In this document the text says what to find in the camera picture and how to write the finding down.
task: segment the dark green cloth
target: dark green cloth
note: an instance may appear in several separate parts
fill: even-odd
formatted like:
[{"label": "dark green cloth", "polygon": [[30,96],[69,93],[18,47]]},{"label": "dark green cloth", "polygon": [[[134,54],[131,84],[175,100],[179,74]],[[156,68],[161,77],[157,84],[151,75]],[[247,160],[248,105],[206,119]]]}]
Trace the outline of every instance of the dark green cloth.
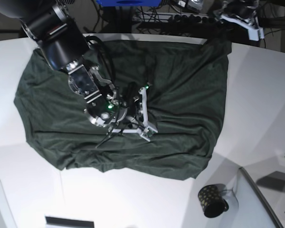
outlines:
[{"label": "dark green cloth", "polygon": [[153,84],[147,105],[158,133],[152,141],[123,134],[96,149],[107,129],[88,121],[85,101],[71,92],[67,75],[52,71],[35,50],[14,101],[28,144],[60,170],[127,167],[165,178],[196,178],[206,168],[223,126],[231,43],[105,44],[116,67],[117,86],[123,89],[131,81]]}]

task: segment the metal bracket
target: metal bracket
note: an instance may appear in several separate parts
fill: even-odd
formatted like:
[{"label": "metal bracket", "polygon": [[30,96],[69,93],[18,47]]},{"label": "metal bracket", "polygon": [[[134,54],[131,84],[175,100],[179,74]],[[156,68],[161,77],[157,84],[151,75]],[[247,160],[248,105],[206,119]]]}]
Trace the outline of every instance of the metal bracket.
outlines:
[{"label": "metal bracket", "polygon": [[102,78],[101,75],[99,74],[98,70],[99,70],[99,66],[98,65],[94,65],[94,66],[91,67],[89,72],[91,74],[94,74],[98,81],[109,85],[110,89],[115,90],[115,86],[113,85],[112,81],[109,80],[109,79]]},{"label": "metal bracket", "polygon": [[[154,133],[158,133],[157,128],[154,124],[149,122],[148,111],[147,111],[147,93],[146,88],[142,87],[139,90],[139,94],[142,96],[142,116],[143,123],[142,126],[138,126],[136,129],[125,129],[123,133],[136,133],[139,134],[144,140],[150,142],[150,137]],[[133,124],[139,124],[135,119],[132,119],[131,122]],[[119,133],[121,129],[114,129],[113,133]]]},{"label": "metal bracket", "polygon": [[262,27],[259,26],[257,17],[254,18],[255,24],[250,24],[246,21],[241,21],[236,18],[230,18],[226,14],[222,14],[220,18],[229,21],[231,23],[236,23],[242,26],[243,28],[246,28],[248,30],[248,35],[250,40],[259,41],[260,39],[264,39],[265,37],[264,30]]}]

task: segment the screw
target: screw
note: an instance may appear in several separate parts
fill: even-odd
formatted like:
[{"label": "screw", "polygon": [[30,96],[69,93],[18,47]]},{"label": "screw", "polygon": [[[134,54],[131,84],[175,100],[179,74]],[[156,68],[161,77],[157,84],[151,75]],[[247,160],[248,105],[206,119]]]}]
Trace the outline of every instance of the screw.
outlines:
[{"label": "screw", "polygon": [[98,65],[92,66],[92,70],[99,70],[99,66]]},{"label": "screw", "polygon": [[133,97],[133,100],[134,100],[134,102],[138,101],[139,100],[139,96]]},{"label": "screw", "polygon": [[193,0],[193,2],[196,4],[201,4],[203,1],[202,0]]},{"label": "screw", "polygon": [[105,113],[101,113],[101,118],[103,119],[103,120],[107,120],[107,119],[109,119],[110,118],[110,114],[109,113],[107,113],[107,112],[105,112]]}]

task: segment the white tabletop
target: white tabletop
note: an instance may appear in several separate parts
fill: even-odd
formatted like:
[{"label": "white tabletop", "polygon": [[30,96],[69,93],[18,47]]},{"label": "white tabletop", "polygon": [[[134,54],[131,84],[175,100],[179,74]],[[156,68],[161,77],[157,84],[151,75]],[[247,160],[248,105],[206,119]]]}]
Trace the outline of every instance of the white tabletop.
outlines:
[{"label": "white tabletop", "polygon": [[[141,34],[97,36],[203,42]],[[25,144],[13,104],[21,74],[36,47],[28,38],[0,41],[0,179],[19,228],[44,227],[44,214],[94,220],[97,228],[204,227],[207,219],[196,197],[201,187],[232,186],[239,166],[276,156],[274,150],[254,151],[285,105],[285,54],[232,44],[224,127],[208,168],[196,180],[169,180],[129,169],[104,174],[91,168],[59,172]]]}]

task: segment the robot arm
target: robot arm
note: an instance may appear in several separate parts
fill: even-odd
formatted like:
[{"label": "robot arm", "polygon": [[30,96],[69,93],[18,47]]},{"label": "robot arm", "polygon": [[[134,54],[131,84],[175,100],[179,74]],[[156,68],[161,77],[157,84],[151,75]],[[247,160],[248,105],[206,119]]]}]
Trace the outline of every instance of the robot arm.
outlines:
[{"label": "robot arm", "polygon": [[213,13],[218,20],[236,23],[247,29],[250,40],[264,39],[264,30],[257,18],[259,0],[225,0],[223,6]]},{"label": "robot arm", "polygon": [[[142,93],[145,88],[135,88],[132,96],[122,98],[112,77],[111,80],[103,78],[100,66],[83,58],[87,51],[95,50],[90,49],[64,3],[60,0],[0,0],[0,12],[20,19],[26,34],[38,44],[49,66],[68,74],[70,88],[86,101],[85,114],[92,124],[109,127],[108,137],[125,130],[125,133],[137,133],[150,141],[149,137],[157,129],[146,116],[146,93]],[[97,37],[92,39],[103,45]],[[129,124],[136,131],[127,132]]]}]

